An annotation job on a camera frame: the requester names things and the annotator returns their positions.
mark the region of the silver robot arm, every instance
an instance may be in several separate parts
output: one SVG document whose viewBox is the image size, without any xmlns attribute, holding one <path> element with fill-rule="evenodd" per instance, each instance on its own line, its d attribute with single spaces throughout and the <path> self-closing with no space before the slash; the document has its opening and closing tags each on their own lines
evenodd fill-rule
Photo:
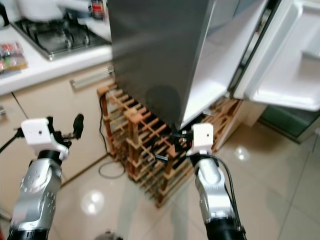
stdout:
<svg viewBox="0 0 320 240">
<path fill-rule="evenodd" d="M 61 188 L 61 164 L 69 156 L 70 140 L 81 137 L 83 120 L 79 114 L 73 133 L 68 135 L 54 131 L 52 117 L 28 119 L 21 124 L 27 144 L 38 157 L 30 163 L 21 181 L 8 240 L 48 239 Z"/>
<path fill-rule="evenodd" d="M 194 167 L 195 186 L 208 239 L 245 240 L 236 200 L 230 198 L 218 158 L 212 156 L 214 127 L 210 123 L 200 123 L 193 125 L 192 130 L 193 142 L 187 156 Z"/>
</svg>

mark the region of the cabinet drawer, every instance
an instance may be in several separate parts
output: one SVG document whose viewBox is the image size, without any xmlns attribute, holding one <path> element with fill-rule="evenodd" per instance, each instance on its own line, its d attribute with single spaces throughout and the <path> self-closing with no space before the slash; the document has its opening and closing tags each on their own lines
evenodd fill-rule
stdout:
<svg viewBox="0 0 320 240">
<path fill-rule="evenodd" d="M 74 87 L 73 81 L 90 78 L 108 69 L 107 64 L 72 73 L 15 93 L 29 118 L 53 116 L 55 130 L 73 131 L 77 114 L 84 115 L 84 129 L 79 141 L 74 140 L 70 156 L 62 163 L 62 173 L 69 180 L 106 154 L 99 134 L 100 107 L 97 88 L 112 81 L 110 76 Z"/>
<path fill-rule="evenodd" d="M 0 97 L 0 106 L 0 146 L 3 146 L 26 118 L 11 94 Z M 21 179 L 34 158 L 33 150 L 22 138 L 13 141 L 0 154 L 0 207 L 9 213 L 19 197 Z"/>
</svg>

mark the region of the snack package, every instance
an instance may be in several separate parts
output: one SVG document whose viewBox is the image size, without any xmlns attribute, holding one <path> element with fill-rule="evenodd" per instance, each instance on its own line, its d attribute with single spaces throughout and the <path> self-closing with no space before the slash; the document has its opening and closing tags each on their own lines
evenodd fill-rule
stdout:
<svg viewBox="0 0 320 240">
<path fill-rule="evenodd" d="M 27 61 L 19 42 L 0 43 L 0 74 L 26 68 Z"/>
</svg>

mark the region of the kitchen counter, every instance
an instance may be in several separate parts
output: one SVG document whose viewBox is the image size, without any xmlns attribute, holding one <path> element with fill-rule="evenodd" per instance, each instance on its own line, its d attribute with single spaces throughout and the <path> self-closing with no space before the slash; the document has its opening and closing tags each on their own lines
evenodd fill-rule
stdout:
<svg viewBox="0 0 320 240">
<path fill-rule="evenodd" d="M 86 23 L 93 32 L 110 41 L 109 24 L 93 19 Z M 18 41 L 23 47 L 24 57 L 28 64 L 27 68 L 20 71 L 0 75 L 0 96 L 112 60 L 110 45 L 91 48 L 49 61 L 12 26 L 0 30 L 0 36 L 1 43 Z"/>
</svg>

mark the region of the stovetop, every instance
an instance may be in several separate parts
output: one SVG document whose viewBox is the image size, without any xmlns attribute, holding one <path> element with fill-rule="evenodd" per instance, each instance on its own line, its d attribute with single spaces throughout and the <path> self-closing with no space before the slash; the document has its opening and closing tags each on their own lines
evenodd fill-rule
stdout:
<svg viewBox="0 0 320 240">
<path fill-rule="evenodd" d="M 22 19 L 11 25 L 49 60 L 111 44 L 86 25 L 69 18 L 50 22 Z"/>
</svg>

